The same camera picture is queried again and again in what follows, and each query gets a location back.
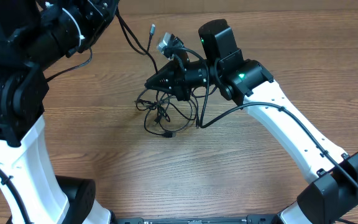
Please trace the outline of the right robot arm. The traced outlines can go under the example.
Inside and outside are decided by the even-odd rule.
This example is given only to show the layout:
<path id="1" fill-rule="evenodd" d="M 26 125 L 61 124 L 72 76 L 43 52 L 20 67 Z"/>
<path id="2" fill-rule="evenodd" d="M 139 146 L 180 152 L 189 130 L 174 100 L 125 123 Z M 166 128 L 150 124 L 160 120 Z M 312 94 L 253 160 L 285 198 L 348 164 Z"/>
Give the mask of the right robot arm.
<path id="1" fill-rule="evenodd" d="M 224 19 L 198 31 L 204 55 L 166 33 L 157 49 L 167 64 L 145 83 L 149 90 L 179 101 L 195 100 L 199 87 L 215 86 L 260 122 L 295 161 L 308 186 L 276 214 L 248 215 L 246 223 L 335 223 L 358 206 L 358 152 L 348 154 L 323 135 L 291 103 L 273 75 L 258 61 L 244 59 Z"/>

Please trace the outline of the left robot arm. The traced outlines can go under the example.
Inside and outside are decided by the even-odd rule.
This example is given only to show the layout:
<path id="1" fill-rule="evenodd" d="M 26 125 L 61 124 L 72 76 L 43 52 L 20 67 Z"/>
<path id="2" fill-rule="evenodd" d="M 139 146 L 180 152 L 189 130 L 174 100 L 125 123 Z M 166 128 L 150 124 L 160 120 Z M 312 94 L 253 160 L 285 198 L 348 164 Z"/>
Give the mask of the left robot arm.
<path id="1" fill-rule="evenodd" d="M 117 1 L 0 1 L 0 189 L 9 223 L 115 223 L 91 179 L 54 173 L 45 143 L 44 71 L 90 50 Z"/>

